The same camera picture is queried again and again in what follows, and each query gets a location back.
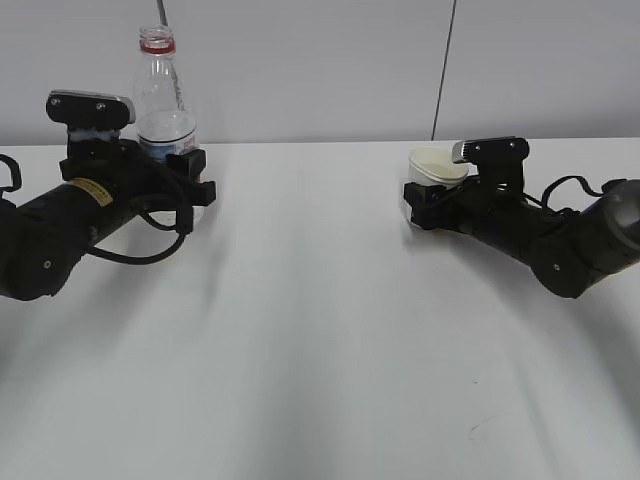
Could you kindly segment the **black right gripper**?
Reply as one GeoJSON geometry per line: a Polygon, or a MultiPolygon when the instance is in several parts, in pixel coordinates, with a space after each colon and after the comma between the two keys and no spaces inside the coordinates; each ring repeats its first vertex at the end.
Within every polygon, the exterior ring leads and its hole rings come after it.
{"type": "Polygon", "coordinates": [[[485,240],[514,237],[530,213],[523,198],[486,189],[479,177],[453,188],[409,182],[403,200],[409,222],[422,230],[445,229],[485,240]]]}

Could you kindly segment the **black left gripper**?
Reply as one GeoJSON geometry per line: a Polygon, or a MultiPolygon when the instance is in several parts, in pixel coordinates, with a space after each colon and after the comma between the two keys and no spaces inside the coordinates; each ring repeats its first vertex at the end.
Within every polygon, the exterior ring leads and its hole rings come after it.
{"type": "MultiPolygon", "coordinates": [[[[216,200],[216,183],[202,181],[206,152],[194,149],[167,154],[166,166],[193,206],[209,206],[216,200]]],[[[131,140],[70,140],[60,162],[64,183],[60,200],[134,200],[170,197],[162,178],[162,166],[131,140]]]]}

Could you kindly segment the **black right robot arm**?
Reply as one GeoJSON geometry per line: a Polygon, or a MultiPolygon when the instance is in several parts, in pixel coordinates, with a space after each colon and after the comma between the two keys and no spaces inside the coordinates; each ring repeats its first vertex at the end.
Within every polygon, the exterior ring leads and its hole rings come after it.
{"type": "Polygon", "coordinates": [[[470,236],[528,266],[549,291],[577,298],[606,277],[639,262],[639,181],[615,180],[582,212],[553,211],[475,179],[447,189],[411,182],[403,197],[423,230],[470,236]]]}

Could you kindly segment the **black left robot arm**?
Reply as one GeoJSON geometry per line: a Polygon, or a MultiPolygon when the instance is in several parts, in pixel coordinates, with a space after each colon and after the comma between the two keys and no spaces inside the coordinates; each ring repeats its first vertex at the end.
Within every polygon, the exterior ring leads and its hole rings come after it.
{"type": "Polygon", "coordinates": [[[60,163],[62,184],[17,206],[1,202],[1,294],[20,301],[54,296],[85,255],[144,266],[173,255],[193,232],[193,214],[216,199],[216,185],[202,182],[206,153],[195,149],[149,157],[132,140],[71,142],[60,163]],[[174,213],[165,227],[153,219],[174,213]],[[157,230],[176,235],[165,250],[128,256],[99,243],[140,217],[157,230]]]}

